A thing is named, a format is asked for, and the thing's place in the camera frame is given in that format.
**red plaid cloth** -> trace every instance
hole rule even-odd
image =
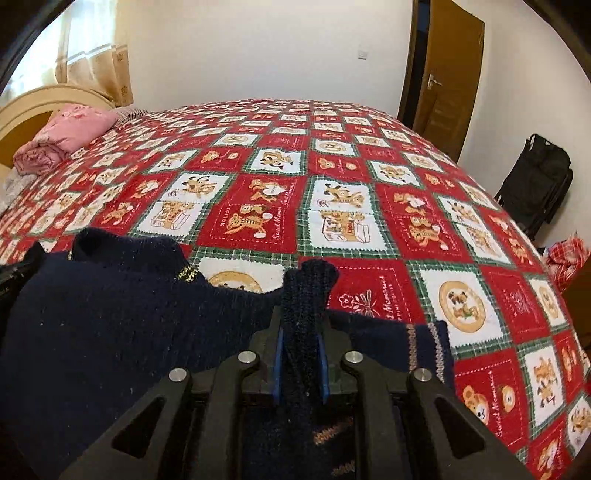
[[[548,249],[545,256],[550,277],[562,292],[591,255],[582,239],[573,235],[568,240],[558,242]]]

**red quilt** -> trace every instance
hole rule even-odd
[[[445,155],[393,117],[307,100],[208,103],[127,122],[0,219],[0,262],[86,226],[169,235],[211,283],[270,291],[324,257],[330,307],[447,320],[459,398],[551,479],[591,432],[588,360],[535,249]]]

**door handle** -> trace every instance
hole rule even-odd
[[[438,81],[435,79],[435,76],[434,76],[432,73],[430,73],[430,74],[429,74],[429,83],[428,83],[428,85],[427,85],[427,90],[431,90],[431,89],[433,88],[433,83],[435,83],[435,84],[437,84],[437,85],[442,85],[442,86],[443,86],[443,84],[442,84],[441,82],[438,82]]]

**folded pink blanket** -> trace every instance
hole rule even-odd
[[[13,156],[21,175],[43,175],[68,155],[103,135],[117,121],[117,114],[82,105],[66,105],[47,122],[35,138]]]

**door frame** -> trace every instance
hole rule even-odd
[[[408,59],[407,69],[404,75],[404,84],[402,87],[402,95],[400,97],[400,105],[398,107],[398,120],[402,122],[404,111],[408,101],[408,90],[410,89],[411,73],[413,71],[414,50],[417,45],[417,30],[418,30],[418,0],[413,0],[413,17],[410,25],[410,40],[408,43]]]

